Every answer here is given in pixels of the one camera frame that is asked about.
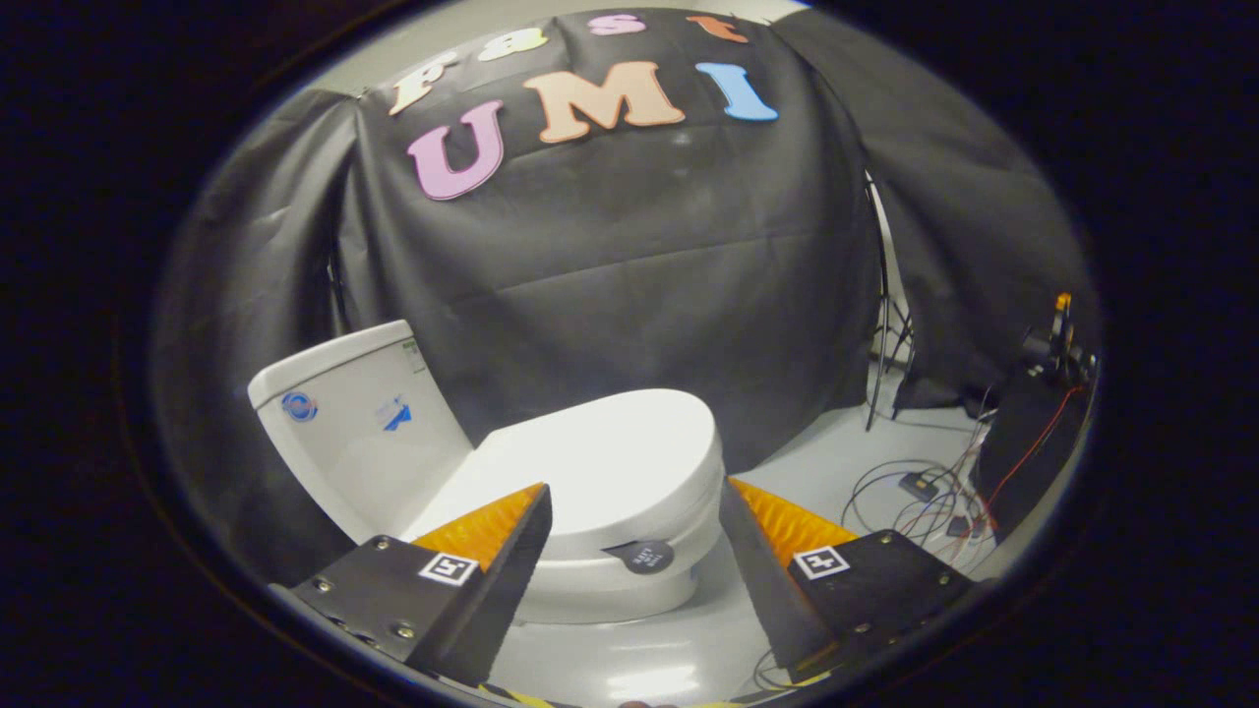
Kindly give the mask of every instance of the blue letter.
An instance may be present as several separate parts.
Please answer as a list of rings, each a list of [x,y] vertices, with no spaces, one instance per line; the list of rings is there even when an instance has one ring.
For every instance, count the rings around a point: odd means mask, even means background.
[[[765,106],[748,83],[748,71],[737,64],[695,64],[695,68],[713,77],[721,93],[725,93],[728,116],[740,121],[773,121],[778,111]]]

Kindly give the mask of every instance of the pink letter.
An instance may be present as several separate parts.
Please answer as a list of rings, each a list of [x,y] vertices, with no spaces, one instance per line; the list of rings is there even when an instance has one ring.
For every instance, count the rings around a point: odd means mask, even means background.
[[[632,34],[635,31],[647,29],[647,25],[642,24],[642,21],[633,15],[604,15],[602,18],[594,18],[587,23],[587,26],[590,28],[590,34],[597,34],[599,37],[608,37],[611,34]]]
[[[476,140],[477,159],[462,173],[451,171],[446,159],[446,136],[451,128],[433,128],[410,144],[407,154],[415,159],[415,174],[419,175],[419,188],[429,199],[444,202],[467,194],[485,184],[502,164],[502,131],[499,130],[499,108],[502,101],[490,101],[472,108],[460,122],[472,127]]]

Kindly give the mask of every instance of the letter m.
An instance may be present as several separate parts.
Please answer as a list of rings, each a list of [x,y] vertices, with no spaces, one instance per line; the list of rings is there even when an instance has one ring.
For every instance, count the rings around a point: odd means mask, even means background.
[[[633,126],[656,126],[686,118],[675,108],[656,81],[653,62],[622,62],[608,69],[603,86],[596,86],[572,72],[555,72],[525,82],[543,102],[546,130],[539,134],[543,142],[564,142],[590,131],[589,123],[577,120],[579,108],[606,130],[617,127],[621,105],[628,103],[626,122]]]

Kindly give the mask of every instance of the blue logo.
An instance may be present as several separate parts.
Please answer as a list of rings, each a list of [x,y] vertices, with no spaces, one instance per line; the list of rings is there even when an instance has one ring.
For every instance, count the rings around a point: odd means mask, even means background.
[[[402,396],[395,396],[393,401],[376,409],[376,421],[387,431],[398,430],[398,425],[410,420],[410,406],[403,402]]]
[[[305,423],[313,418],[315,413],[319,413],[319,406],[315,404],[315,399],[297,391],[286,393],[279,401],[279,407],[298,423]]]

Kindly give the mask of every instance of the foam letter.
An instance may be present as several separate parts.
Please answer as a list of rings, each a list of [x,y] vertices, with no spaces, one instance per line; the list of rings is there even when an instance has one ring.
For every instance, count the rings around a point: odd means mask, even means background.
[[[482,62],[492,62],[517,52],[538,49],[543,44],[546,44],[546,38],[543,37],[543,30],[538,28],[517,29],[516,31],[509,31],[502,37],[491,39],[485,45],[485,50],[481,52],[481,55],[477,57],[477,59],[481,59]]]
[[[587,26],[590,28],[590,34],[597,34],[599,37],[608,37],[611,34],[631,34],[647,29],[647,25],[642,24],[642,21],[633,15],[604,15],[602,18],[594,18],[587,23]]]
[[[398,101],[393,108],[389,108],[389,115],[397,116],[407,106],[428,96],[428,92],[433,89],[431,84],[442,78],[447,64],[451,64],[457,58],[458,54],[454,52],[447,52],[395,83],[394,88],[398,89]]]
[[[729,39],[730,42],[738,42],[739,44],[747,44],[748,38],[742,34],[734,33],[734,25],[730,23],[723,23],[716,18],[709,18],[703,15],[696,15],[694,18],[686,18],[692,23],[699,23],[699,25],[708,30],[713,37],[720,37],[721,39]]]
[[[621,103],[630,105],[626,122],[633,126],[657,126],[681,122],[686,113],[675,108],[656,81],[652,62],[612,64],[603,86],[594,86],[572,72],[555,72],[525,82],[543,102],[546,128],[538,137],[543,142],[564,142],[590,132],[589,123],[577,120],[573,108],[580,108],[607,130],[617,127]]]
[[[772,121],[778,117],[774,111],[757,96],[748,83],[748,71],[738,64],[695,64],[695,68],[713,77],[721,93],[725,93],[725,113],[740,121]]]
[[[476,163],[462,173],[451,171],[451,164],[446,159],[444,140],[451,128],[446,126],[433,128],[410,144],[407,154],[415,159],[419,188],[429,199],[443,202],[467,194],[485,184],[485,180],[499,170],[499,165],[502,164],[502,131],[499,130],[497,116],[501,107],[502,101],[490,101],[460,118],[460,122],[472,127],[472,139],[476,140],[477,147]]]

